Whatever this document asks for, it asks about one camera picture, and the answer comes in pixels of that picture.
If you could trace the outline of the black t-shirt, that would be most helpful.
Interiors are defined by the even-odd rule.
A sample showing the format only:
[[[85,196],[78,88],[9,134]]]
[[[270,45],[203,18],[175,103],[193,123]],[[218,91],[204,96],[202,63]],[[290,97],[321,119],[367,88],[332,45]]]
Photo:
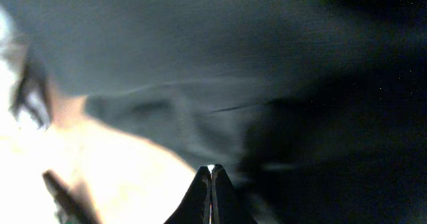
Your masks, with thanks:
[[[77,194],[163,223],[222,165],[258,223],[426,222],[426,0],[1,0],[83,101]]]

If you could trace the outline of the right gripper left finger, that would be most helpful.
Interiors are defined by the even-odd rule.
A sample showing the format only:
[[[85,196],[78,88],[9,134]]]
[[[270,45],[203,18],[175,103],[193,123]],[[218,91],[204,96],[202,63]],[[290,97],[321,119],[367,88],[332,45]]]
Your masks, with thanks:
[[[211,207],[211,173],[200,167],[181,203],[165,224],[209,224]]]

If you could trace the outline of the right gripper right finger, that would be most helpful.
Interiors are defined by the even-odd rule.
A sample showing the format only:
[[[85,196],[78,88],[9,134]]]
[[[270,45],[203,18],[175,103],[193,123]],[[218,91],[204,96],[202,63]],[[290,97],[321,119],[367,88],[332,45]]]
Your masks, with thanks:
[[[211,222],[213,224],[256,224],[240,204],[234,186],[222,165],[213,165],[211,172]]]

